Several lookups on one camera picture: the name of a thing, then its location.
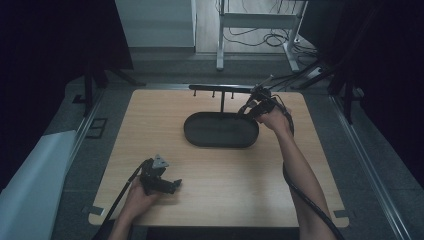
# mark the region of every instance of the gray floor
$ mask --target gray floor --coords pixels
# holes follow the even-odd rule
[[[147,86],[132,86],[107,73],[110,83],[104,90],[95,115],[95,118],[108,119],[106,129],[100,139],[85,139],[82,142],[66,177],[52,239],[90,239],[96,233],[98,226],[88,223],[88,213],[83,209],[94,201],[131,93],[135,89],[185,89],[191,83],[252,86],[270,74],[278,76],[290,72],[284,56],[227,55],[223,72],[215,70],[213,55],[134,52],[133,60],[135,71],[126,73],[147,83]],[[350,218],[350,225],[341,232],[346,239],[397,239],[327,95],[327,85],[328,80],[322,81],[302,93]],[[66,97],[46,134],[78,129],[84,111],[83,105],[72,103],[78,94],[83,94],[82,79],[68,84]],[[393,198],[411,238],[424,239],[423,189],[357,102],[353,105],[352,115],[353,126]],[[90,130],[87,133],[91,134],[96,132]],[[146,228],[137,227],[132,239],[144,239],[145,234]]]

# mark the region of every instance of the person's right arm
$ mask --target person's right arm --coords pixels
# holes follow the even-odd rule
[[[263,114],[256,120],[274,131],[280,145],[284,166],[293,183],[330,217],[321,186],[298,148],[287,118],[278,108],[274,108],[270,113]],[[299,222],[300,239],[336,239],[323,220],[296,193],[290,191]]]

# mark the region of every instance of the wooden table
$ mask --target wooden table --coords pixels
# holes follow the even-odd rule
[[[338,227],[348,218],[336,218],[344,210],[303,96],[278,93],[292,109],[295,138],[325,193]],[[248,94],[227,93],[226,112],[237,112]],[[102,216],[90,214],[99,225],[132,172],[145,159],[160,154],[170,166],[162,178],[183,179],[173,195],[164,195],[137,224],[146,226],[297,227],[289,188],[282,175],[277,139],[264,125],[255,144],[245,149],[201,148],[184,136],[184,121],[201,111],[219,111],[221,93],[189,90],[136,90],[117,136],[93,206]],[[116,217],[125,196],[112,215]]]

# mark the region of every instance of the dark fabric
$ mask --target dark fabric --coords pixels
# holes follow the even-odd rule
[[[424,186],[422,4],[387,1],[353,63],[361,106]]]
[[[89,60],[104,69],[132,62],[113,0],[2,1],[0,34],[4,188]]]

